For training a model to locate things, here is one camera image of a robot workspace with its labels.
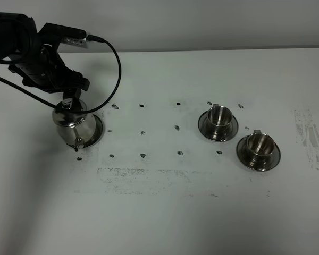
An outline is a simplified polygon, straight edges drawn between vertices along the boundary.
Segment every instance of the black wire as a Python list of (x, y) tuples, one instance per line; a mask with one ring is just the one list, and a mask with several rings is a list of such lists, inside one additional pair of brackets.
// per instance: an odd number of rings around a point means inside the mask
[(116, 91), (117, 91), (117, 89), (118, 89), (118, 87), (119, 87), (119, 84), (120, 84), (120, 82), (121, 82), (121, 77), (122, 77), (122, 65), (121, 65), (121, 61), (120, 61), (120, 59), (119, 59), (119, 56), (118, 56), (116, 50), (114, 49), (114, 47), (113, 47), (108, 41), (104, 40), (103, 38), (100, 38), (100, 39), (101, 39), (101, 41), (99, 41), (99, 42), (100, 42), (100, 43), (103, 43), (103, 42), (106, 43), (106, 44), (110, 47), (110, 49), (113, 51), (113, 53), (115, 54), (115, 56), (116, 56), (117, 63), (118, 63), (118, 79), (117, 79), (116, 86), (115, 86), (115, 88), (113, 89), (112, 93), (109, 95), (109, 97), (108, 97), (102, 104), (100, 104), (99, 106), (97, 106), (96, 108), (93, 108), (93, 109), (91, 109), (91, 110), (80, 110), (80, 111), (60, 109), (60, 108), (57, 107), (56, 105), (51, 104), (50, 102), (48, 102), (48, 101), (46, 101), (46, 100), (43, 100), (42, 98), (40, 98), (40, 97), (38, 97), (38, 96), (32, 94), (31, 92), (29, 92), (29, 91), (27, 91), (27, 90), (21, 88), (20, 86), (14, 84), (13, 82), (7, 81), (6, 79), (1, 78), (1, 77), (0, 77), (0, 81), (3, 82), (3, 83), (6, 83), (7, 85), (9, 85), (9, 86), (11, 86), (11, 87), (13, 87), (14, 89), (18, 89), (18, 90), (21, 91), (22, 93), (24, 93), (24, 94), (30, 96), (31, 98), (33, 98), (33, 99), (35, 99), (35, 100), (37, 100), (37, 101), (39, 101), (39, 102), (41, 102), (41, 103), (43, 103), (43, 104), (45, 104), (45, 105), (51, 107), (51, 108), (53, 108), (53, 109), (57, 109), (58, 112), (83, 113), (83, 114), (85, 114), (85, 113), (93, 113), (93, 112), (95, 112), (95, 111), (101, 109), (103, 106), (105, 106), (105, 105), (111, 100), (111, 98), (115, 95), (115, 93), (116, 93)]
[(28, 28), (26, 27), (26, 25), (19, 20), (10, 19), (10, 18), (0, 18), (0, 23), (2, 23), (2, 22), (13, 22), (13, 23), (18, 24), (19, 26), (21, 26), (25, 30), (26, 34), (29, 37), (28, 49), (24, 53), (21, 54), (20, 58), (14, 59), (14, 60), (1, 60), (0, 59), (0, 64), (4, 64), (4, 65), (18, 64), (18, 63), (22, 62), (24, 60), (24, 58), (29, 54), (29, 51), (32, 47), (32, 38), (31, 38), (30, 32), (29, 32)]

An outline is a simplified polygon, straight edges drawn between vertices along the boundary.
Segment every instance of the metal cup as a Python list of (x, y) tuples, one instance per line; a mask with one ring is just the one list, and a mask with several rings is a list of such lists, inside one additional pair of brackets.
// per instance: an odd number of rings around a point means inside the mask
[(268, 163), (275, 147), (274, 140), (260, 130), (255, 130), (247, 138), (246, 152), (250, 164), (265, 164)]
[(206, 127), (210, 132), (226, 133), (232, 119), (233, 114), (227, 107), (215, 104), (207, 112)]

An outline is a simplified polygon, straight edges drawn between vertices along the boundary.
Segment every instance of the white tabletop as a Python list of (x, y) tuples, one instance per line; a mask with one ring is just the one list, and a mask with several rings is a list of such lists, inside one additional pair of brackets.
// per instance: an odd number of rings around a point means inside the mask
[[(113, 54), (61, 56), (91, 81), (89, 108), (105, 100)], [(319, 49), (120, 58), (120, 88), (97, 112), (104, 136), (78, 153), (50, 108), (0, 83), (0, 254), (319, 254)], [(21, 84), (7, 66), (0, 76)], [(208, 102), (237, 118), (232, 140), (199, 133)], [(237, 158), (254, 129), (280, 147), (271, 171)]]

